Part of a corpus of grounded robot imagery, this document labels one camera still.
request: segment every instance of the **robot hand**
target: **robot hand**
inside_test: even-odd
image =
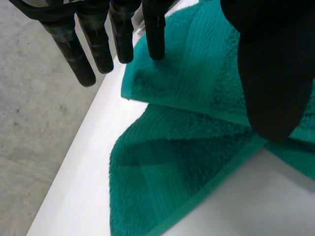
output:
[[[249,122],[267,140],[283,141],[312,94],[315,1],[221,0],[221,8],[241,33],[237,62]]]
[[[141,0],[10,0],[31,19],[38,20],[52,35],[81,85],[92,86],[95,74],[75,32],[77,14],[100,73],[113,70],[113,59],[105,31],[110,17],[118,59],[133,60],[131,18]],[[164,57],[165,13],[175,0],[142,0],[148,49],[152,59]]]

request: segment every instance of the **towel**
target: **towel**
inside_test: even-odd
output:
[[[122,97],[149,105],[110,156],[112,236],[163,234],[262,147],[315,179],[315,92],[290,138],[268,143],[247,119],[239,33],[220,1],[204,0],[166,23],[165,58],[151,60],[142,37],[126,67]]]

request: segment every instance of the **towel fold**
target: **towel fold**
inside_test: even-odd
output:
[[[111,153],[112,236],[161,235],[262,147],[315,179],[315,92],[290,139],[268,143],[248,122],[239,34],[220,1],[166,22],[165,58],[151,60],[142,37],[126,67],[122,97],[149,105]]]

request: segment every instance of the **gray floor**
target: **gray floor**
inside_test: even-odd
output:
[[[112,56],[115,50],[109,22]],[[0,235],[25,236],[104,78],[82,87],[51,36],[0,1]]]

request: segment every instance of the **white table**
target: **white table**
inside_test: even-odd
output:
[[[195,2],[182,0],[174,10]],[[28,236],[110,236],[109,153],[147,106],[120,98],[125,65],[114,64]],[[262,149],[164,234],[191,235],[314,236],[315,182]]]

